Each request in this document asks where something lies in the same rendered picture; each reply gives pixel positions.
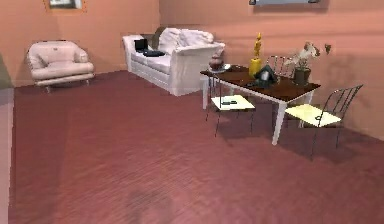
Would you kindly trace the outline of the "black laptop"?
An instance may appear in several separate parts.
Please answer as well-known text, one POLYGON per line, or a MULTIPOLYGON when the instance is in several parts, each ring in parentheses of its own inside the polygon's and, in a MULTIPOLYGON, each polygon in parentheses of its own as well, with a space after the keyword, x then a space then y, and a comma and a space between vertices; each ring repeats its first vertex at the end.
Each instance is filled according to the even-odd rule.
POLYGON ((134 41, 135 51, 142 53, 146 57, 160 57, 164 56, 165 53, 157 50, 150 50, 148 41, 146 39, 138 39, 134 41))

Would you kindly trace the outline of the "potted plant with white flowers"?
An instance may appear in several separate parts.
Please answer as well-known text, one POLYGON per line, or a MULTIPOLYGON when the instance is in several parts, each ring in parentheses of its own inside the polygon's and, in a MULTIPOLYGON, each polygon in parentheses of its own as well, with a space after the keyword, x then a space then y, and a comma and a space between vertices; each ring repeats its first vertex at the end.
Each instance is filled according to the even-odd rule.
POLYGON ((299 86, 307 85, 309 76, 311 74, 309 61, 311 59, 319 58, 322 53, 329 55, 331 49, 331 44, 325 43, 322 48, 318 48, 313 42, 306 42, 303 48, 297 54, 288 58, 284 62, 285 66, 293 66, 293 82, 299 86))

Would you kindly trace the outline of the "white sofa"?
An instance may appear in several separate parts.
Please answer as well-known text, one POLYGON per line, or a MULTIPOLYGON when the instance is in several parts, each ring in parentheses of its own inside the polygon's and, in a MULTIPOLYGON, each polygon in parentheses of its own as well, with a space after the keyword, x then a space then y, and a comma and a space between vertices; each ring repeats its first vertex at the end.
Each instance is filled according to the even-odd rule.
POLYGON ((136 50, 143 35, 123 36, 127 69, 174 96, 202 88, 201 71, 209 68, 214 55, 220 55, 225 44, 214 41, 212 33, 178 28, 165 28, 159 36, 158 50, 163 56, 147 57, 136 50))

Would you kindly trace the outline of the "framed picture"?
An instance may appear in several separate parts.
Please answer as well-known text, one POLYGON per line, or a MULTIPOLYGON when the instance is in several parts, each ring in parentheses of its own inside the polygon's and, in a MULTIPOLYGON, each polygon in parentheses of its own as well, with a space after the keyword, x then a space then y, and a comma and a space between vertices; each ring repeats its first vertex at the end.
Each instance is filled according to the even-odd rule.
POLYGON ((87 11, 85 0, 43 0, 49 13, 83 13, 87 11))

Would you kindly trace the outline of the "dark green house-shaped object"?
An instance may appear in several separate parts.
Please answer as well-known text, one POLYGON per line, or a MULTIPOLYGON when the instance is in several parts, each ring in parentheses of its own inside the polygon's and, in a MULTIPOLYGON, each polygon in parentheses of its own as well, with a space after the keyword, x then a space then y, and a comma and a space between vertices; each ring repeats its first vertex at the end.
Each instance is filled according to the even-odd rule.
POLYGON ((255 85, 261 88, 268 88, 277 82, 275 71, 269 66, 265 65, 255 75, 255 85))

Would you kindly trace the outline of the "grey window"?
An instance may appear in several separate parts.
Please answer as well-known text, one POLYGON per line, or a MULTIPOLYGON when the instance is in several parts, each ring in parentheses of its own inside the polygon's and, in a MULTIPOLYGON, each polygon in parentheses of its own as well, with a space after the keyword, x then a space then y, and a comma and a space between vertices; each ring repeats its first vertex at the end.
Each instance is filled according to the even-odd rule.
POLYGON ((321 0, 249 0, 249 5, 316 4, 321 0))

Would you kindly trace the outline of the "small white round side table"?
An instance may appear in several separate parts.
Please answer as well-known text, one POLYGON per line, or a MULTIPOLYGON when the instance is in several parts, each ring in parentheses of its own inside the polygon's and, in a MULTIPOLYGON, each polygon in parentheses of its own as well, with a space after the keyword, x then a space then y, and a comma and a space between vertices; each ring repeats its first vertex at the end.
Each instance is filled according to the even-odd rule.
POLYGON ((223 64, 218 69, 212 69, 208 67, 206 70, 202 71, 202 105, 206 109, 215 87, 220 83, 219 75, 230 69, 230 64, 223 64))

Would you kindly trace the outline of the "brown cushion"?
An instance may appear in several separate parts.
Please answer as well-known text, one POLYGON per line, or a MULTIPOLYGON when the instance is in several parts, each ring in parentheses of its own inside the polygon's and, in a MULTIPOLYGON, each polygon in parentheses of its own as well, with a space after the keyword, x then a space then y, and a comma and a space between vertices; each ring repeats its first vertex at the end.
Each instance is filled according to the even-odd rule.
POLYGON ((147 40, 148 45, 152 49, 157 50, 158 46, 159 46, 160 35, 163 33, 164 30, 165 30, 165 27, 160 26, 156 29, 156 31, 154 33, 142 34, 142 37, 147 40))

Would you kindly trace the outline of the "dark wood white-legged table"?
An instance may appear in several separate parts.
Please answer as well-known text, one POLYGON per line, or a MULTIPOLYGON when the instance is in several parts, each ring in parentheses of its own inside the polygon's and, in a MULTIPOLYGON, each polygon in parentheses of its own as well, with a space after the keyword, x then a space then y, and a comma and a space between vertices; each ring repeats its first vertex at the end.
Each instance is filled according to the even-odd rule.
POLYGON ((207 108, 209 91, 214 84, 223 84, 228 86, 231 91, 238 89, 276 103, 278 105, 278 112, 272 137, 273 145, 278 143, 285 110, 288 104, 298 99, 304 99, 304 102, 309 104, 312 100, 313 93, 320 87, 319 84, 315 83, 309 83, 304 86, 296 85, 290 78, 280 76, 275 77, 274 83, 264 85, 263 87, 260 85, 249 86, 249 83, 255 82, 255 78, 248 74, 248 68, 239 65, 232 65, 229 69, 221 73, 205 70, 201 71, 201 74, 206 77, 203 84, 204 109, 207 108))

